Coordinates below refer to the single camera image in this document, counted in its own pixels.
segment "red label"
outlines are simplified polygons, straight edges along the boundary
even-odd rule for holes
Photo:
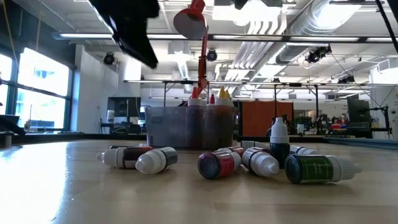
[[[234,171],[234,158],[228,152],[214,152],[221,164],[221,170],[218,177],[224,177]]]

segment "ventilation duct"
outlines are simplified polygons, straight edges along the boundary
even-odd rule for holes
[[[294,24],[287,29],[286,35],[329,35],[343,25],[361,6],[330,4],[331,0],[314,0]],[[276,43],[261,60],[256,71],[266,64],[289,64],[302,55],[308,46],[294,46]]]

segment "ceiling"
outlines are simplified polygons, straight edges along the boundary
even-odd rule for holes
[[[24,9],[41,17],[45,23],[60,32],[109,32],[107,27],[98,19],[95,11],[86,0],[14,0]],[[188,6],[190,0],[164,0],[159,1],[161,6],[160,16],[151,19],[148,23],[148,33],[176,33],[173,27],[173,18],[179,10]],[[296,0],[297,5],[287,9],[287,20],[291,20],[298,14],[309,0]],[[249,26],[236,26],[232,21],[215,21],[211,18],[213,1],[206,1],[205,17],[210,27],[209,33],[217,34],[246,34]],[[398,34],[398,24],[391,13],[388,5],[385,5],[387,15],[394,32]],[[333,35],[388,35],[388,31],[380,13],[376,8],[362,7],[345,24],[335,30]],[[168,60],[167,47],[170,41],[152,41],[152,46],[160,61],[155,70],[151,70],[145,65],[142,66],[142,74],[146,78],[165,78],[171,75],[172,70],[177,70],[177,63]],[[200,54],[201,42],[189,41],[189,48],[192,60],[187,62],[190,70],[198,69],[197,55]],[[129,56],[123,55],[118,46],[110,40],[92,40],[84,42],[86,49],[98,59],[102,59],[106,52],[115,52],[119,60],[128,60]],[[216,49],[218,60],[232,61],[239,52],[241,42],[209,42],[209,49]],[[333,54],[341,62],[344,68],[351,68],[357,65],[362,66],[355,74],[357,82],[368,81],[368,69],[375,63],[366,63],[385,55],[395,55],[396,52],[390,44],[332,44]],[[303,63],[304,58],[300,57],[292,65],[288,66],[280,77],[282,82],[304,82],[311,79],[316,82],[328,81],[332,75],[341,73],[342,68],[336,60],[329,56],[320,63],[310,67]],[[208,70],[214,70],[217,63],[209,63]]]

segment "clear plastic container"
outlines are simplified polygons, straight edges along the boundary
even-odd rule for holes
[[[192,109],[189,106],[147,107],[148,145],[211,150],[233,145],[234,107],[195,106],[195,110]]]

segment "workbench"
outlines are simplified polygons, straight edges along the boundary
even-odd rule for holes
[[[96,160],[110,145],[82,140],[0,151],[0,223],[398,223],[398,152],[301,143],[345,156],[363,172],[353,180],[293,185],[282,170],[266,179],[241,167],[206,180],[200,151],[178,151],[157,175],[110,168]]]

